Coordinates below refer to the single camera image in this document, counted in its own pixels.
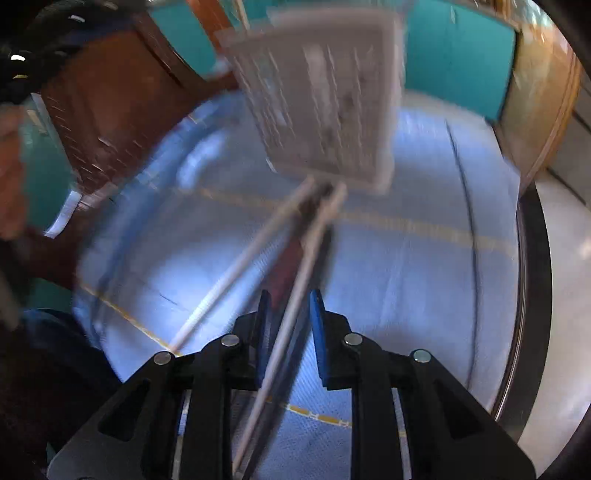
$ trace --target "cabinet door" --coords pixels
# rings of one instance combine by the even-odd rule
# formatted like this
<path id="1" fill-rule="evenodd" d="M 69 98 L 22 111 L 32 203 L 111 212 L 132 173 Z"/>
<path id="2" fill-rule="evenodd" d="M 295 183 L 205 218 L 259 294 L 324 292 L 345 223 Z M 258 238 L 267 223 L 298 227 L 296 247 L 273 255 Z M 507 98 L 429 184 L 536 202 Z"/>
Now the cabinet door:
<path id="1" fill-rule="evenodd" d="M 510 26 L 452 3 L 419 0 L 408 18 L 406 88 L 497 120 L 514 48 Z"/>
<path id="2" fill-rule="evenodd" d="M 451 65 L 447 98 L 486 119 L 498 119 L 505 101 L 515 31 L 493 18 L 456 5 L 448 7 Z"/>
<path id="3" fill-rule="evenodd" d="M 85 195 L 133 175 L 203 90 L 151 19 L 138 21 L 149 23 L 147 33 L 134 28 L 89 44 L 42 90 Z"/>
<path id="4" fill-rule="evenodd" d="M 408 17 L 405 87 L 447 100 L 450 5 L 419 0 Z"/>

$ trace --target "silver bolt head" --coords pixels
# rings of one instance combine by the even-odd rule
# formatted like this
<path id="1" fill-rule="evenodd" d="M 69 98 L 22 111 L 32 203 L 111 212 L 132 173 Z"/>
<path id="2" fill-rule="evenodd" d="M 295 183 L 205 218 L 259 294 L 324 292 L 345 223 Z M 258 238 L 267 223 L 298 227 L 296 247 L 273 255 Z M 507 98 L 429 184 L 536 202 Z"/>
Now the silver bolt head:
<path id="1" fill-rule="evenodd" d="M 344 340 L 347 345 L 357 346 L 363 342 L 363 337 L 358 333 L 348 333 Z"/>
<path id="2" fill-rule="evenodd" d="M 238 345 L 240 343 L 240 339 L 238 338 L 238 335 L 234 335 L 233 333 L 230 333 L 229 335 L 224 335 L 222 337 L 222 345 L 223 346 L 235 346 Z"/>
<path id="3" fill-rule="evenodd" d="M 420 364 L 427 364 L 431 361 L 431 354 L 426 350 L 415 350 L 413 353 L 413 359 Z"/>
<path id="4" fill-rule="evenodd" d="M 166 365 L 172 358 L 173 356 L 170 352 L 158 352 L 154 355 L 154 363 L 156 365 Z"/>

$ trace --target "yellow stripe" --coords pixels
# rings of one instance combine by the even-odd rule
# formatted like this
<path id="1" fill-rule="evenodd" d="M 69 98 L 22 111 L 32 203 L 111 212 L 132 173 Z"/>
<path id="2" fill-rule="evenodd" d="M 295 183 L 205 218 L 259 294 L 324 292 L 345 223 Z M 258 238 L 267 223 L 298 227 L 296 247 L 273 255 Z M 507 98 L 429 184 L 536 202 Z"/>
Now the yellow stripe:
<path id="1" fill-rule="evenodd" d="M 253 195 L 235 195 L 209 189 L 198 189 L 196 193 L 214 202 L 247 209 L 273 211 L 282 203 L 282 200 L 271 200 Z M 417 236 L 456 244 L 465 248 L 472 248 L 473 246 L 472 234 L 470 232 L 461 231 L 445 225 L 436 225 L 401 217 L 387 217 L 358 210 L 342 211 L 337 215 L 337 218 L 345 223 L 366 225 L 381 230 L 411 233 Z M 510 242 L 490 236 L 479 235 L 476 237 L 475 243 L 476 249 L 478 250 L 498 251 L 517 260 L 517 249 Z"/>
<path id="2" fill-rule="evenodd" d="M 119 308 L 117 305 L 111 303 L 106 298 L 104 298 L 102 296 L 99 296 L 97 294 L 97 292 L 95 292 L 90 287 L 88 287 L 88 286 L 86 286 L 84 284 L 80 284 L 80 288 L 82 290 L 88 292 L 93 297 L 98 298 L 101 302 L 103 302 L 105 305 L 107 305 L 112 310 L 116 311 L 125 320 L 127 320 L 131 325 L 133 325 L 135 328 L 137 328 L 146 337 L 148 337 L 149 339 L 151 339 L 154 342 L 156 342 L 157 344 L 159 344 L 162 348 L 164 348 L 165 350 L 168 350 L 169 352 L 171 352 L 175 356 L 182 356 L 182 353 L 180 353 L 180 352 L 173 352 L 170 349 L 169 345 L 165 341 L 163 341 L 162 339 L 160 339 L 158 336 L 154 335 L 147 328 L 143 327 L 143 325 L 140 324 L 140 322 L 138 322 L 130 314 L 128 314 L 127 312 L 125 312 L 124 310 L 122 310 L 121 308 Z M 271 401 L 271 400 L 272 400 L 271 397 L 267 398 L 267 401 L 268 402 Z M 327 415 L 312 413 L 312 412 L 310 412 L 310 410 L 306 410 L 305 408 L 298 407 L 296 405 L 292 405 L 292 404 L 281 404 L 281 407 L 283 407 L 284 409 L 286 409 L 288 411 L 291 411 L 293 413 L 297 413 L 298 415 L 302 415 L 303 417 L 307 417 L 307 418 L 312 419 L 312 420 L 317 420 L 317 421 L 320 421 L 322 423 L 329 423 L 331 425 L 335 425 L 335 426 L 339 426 L 339 427 L 345 427 L 345 428 L 351 428 L 351 425 L 352 425 L 351 422 L 349 422 L 349 421 L 335 419 L 335 418 L 329 417 Z"/>
<path id="3" fill-rule="evenodd" d="M 157 344 L 159 344 L 165 350 L 168 350 L 169 352 L 171 352 L 174 356 L 180 356 L 181 355 L 180 352 L 173 352 L 172 349 L 169 347 L 169 345 L 164 340 L 162 340 L 160 337 L 158 337 L 155 334 L 153 334 L 152 332 L 150 332 L 150 330 L 148 330 L 142 324 L 140 324 L 140 322 L 138 322 L 136 319 L 134 319 L 129 313 L 127 313 L 126 311 L 120 309 L 117 305 L 111 303 L 106 298 L 98 295 L 98 293 L 95 292 L 94 290 L 92 290 L 90 287 L 88 287 L 86 285 L 83 285 L 83 284 L 80 284 L 80 288 L 82 290 L 87 291 L 88 293 L 90 293 L 93 297 L 98 298 L 102 303 L 104 303 L 105 305 L 107 305 L 112 310 L 116 311 L 125 320 L 127 320 L 131 325 L 133 325 L 140 332 L 142 332 L 146 337 L 148 337 L 150 340 L 153 340 L 154 342 L 156 342 Z"/>

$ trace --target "person's arm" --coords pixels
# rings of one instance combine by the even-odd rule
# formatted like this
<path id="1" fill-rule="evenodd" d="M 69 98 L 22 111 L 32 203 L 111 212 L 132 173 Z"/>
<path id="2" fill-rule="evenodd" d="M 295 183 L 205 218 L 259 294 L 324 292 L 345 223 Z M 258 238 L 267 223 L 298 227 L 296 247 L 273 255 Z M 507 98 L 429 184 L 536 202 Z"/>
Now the person's arm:
<path id="1" fill-rule="evenodd" d="M 28 292 L 28 276 L 9 242 L 22 233 L 27 220 L 18 136 L 21 120 L 21 108 L 0 106 L 0 325 L 11 330 L 18 325 L 20 304 Z"/>
<path id="2" fill-rule="evenodd" d="M 22 233 L 27 219 L 27 201 L 22 192 L 24 167 L 20 161 L 18 127 L 22 109 L 0 107 L 0 238 L 12 240 Z"/>

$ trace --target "teal wall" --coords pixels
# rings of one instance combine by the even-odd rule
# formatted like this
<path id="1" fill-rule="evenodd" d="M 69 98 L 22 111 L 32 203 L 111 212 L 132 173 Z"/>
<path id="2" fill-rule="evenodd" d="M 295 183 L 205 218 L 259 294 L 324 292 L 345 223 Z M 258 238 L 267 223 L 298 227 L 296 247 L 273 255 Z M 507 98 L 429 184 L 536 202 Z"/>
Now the teal wall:
<path id="1" fill-rule="evenodd" d="M 420 0 L 408 17 L 406 88 L 497 120 L 515 31 L 471 9 Z"/>
<path id="2" fill-rule="evenodd" d="M 389 3 L 394 7 L 400 1 Z M 245 6 L 249 19 L 256 20 L 266 16 L 268 7 L 286 3 L 296 1 L 246 0 Z M 222 5 L 236 25 L 230 1 L 222 0 Z M 186 3 L 156 9 L 151 15 L 185 61 L 207 75 L 215 52 Z M 515 31 L 508 25 L 445 1 L 418 0 L 408 17 L 405 86 L 496 120 L 514 48 Z"/>
<path id="3" fill-rule="evenodd" d="M 25 115 L 20 128 L 21 161 L 25 165 L 24 193 L 28 200 L 27 223 L 41 231 L 50 227 L 74 186 L 74 173 L 56 131 L 44 121 L 33 100 L 23 103 L 36 112 L 44 131 Z"/>

